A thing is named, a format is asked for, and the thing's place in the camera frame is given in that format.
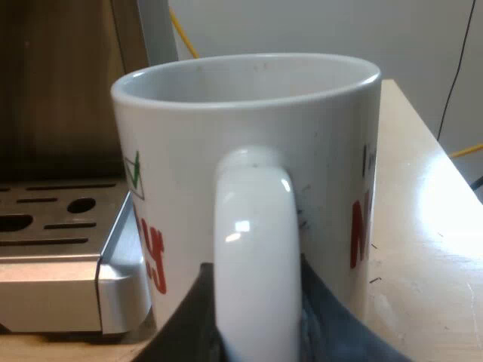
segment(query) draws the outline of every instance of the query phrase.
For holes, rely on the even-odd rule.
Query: drip tray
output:
[[[128,187],[123,179],[0,186],[0,260],[100,257]]]
[[[0,184],[0,324],[122,333],[147,315],[143,255],[123,179]]]

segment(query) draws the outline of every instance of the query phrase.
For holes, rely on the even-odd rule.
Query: mug rim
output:
[[[312,92],[310,94],[295,95],[289,97],[269,98],[263,100],[236,100],[236,101],[216,101],[216,102],[179,102],[171,100],[154,100],[140,96],[129,94],[125,90],[125,86],[140,75],[147,75],[148,73],[161,72],[164,69],[197,65],[203,63],[210,63],[220,60],[255,60],[263,58],[300,58],[320,59],[320,60],[335,60],[351,65],[363,66],[368,70],[368,75],[361,81],[355,81],[348,85],[341,87],[334,87],[330,90],[321,90]],[[183,110],[203,110],[203,109],[259,109],[270,106],[289,106],[296,103],[308,103],[314,100],[332,98],[341,94],[349,94],[354,91],[359,91],[363,88],[376,83],[381,78],[381,71],[378,66],[357,57],[349,57],[345,55],[336,54],[317,54],[317,53],[266,53],[266,54],[236,54],[223,55],[216,57],[203,57],[198,59],[178,60],[169,63],[158,64],[156,66],[149,66],[143,69],[138,69],[127,75],[123,75],[111,86],[111,97],[115,103],[122,103],[129,106],[139,106],[150,109],[183,109]]]

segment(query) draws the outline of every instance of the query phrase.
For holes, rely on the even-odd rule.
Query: white mug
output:
[[[364,319],[380,70],[324,54],[212,57],[112,86],[161,328],[214,262],[230,360],[299,353],[300,252]]]

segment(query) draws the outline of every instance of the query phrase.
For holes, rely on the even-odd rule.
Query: slotted metal grate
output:
[[[122,178],[0,185],[0,261],[98,259],[127,193]]]

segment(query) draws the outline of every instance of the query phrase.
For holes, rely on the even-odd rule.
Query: yellow cable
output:
[[[458,151],[458,152],[453,152],[450,154],[450,158],[458,158],[461,156],[465,156],[470,153],[479,151],[480,149],[483,149],[483,143],[480,143],[479,145],[475,145],[472,147],[468,147],[467,149],[462,149],[461,151]]]
[[[193,44],[191,44],[188,37],[186,36],[186,33],[184,32],[183,27],[181,26],[180,22],[176,18],[176,15],[174,14],[174,11],[171,8],[171,6],[169,7],[169,14],[171,15],[171,22],[173,23],[174,27],[178,31],[178,34],[180,34],[180,37],[184,41],[184,44],[188,48],[191,55],[193,55],[193,58],[199,58],[198,52],[196,51],[195,47],[193,47]]]

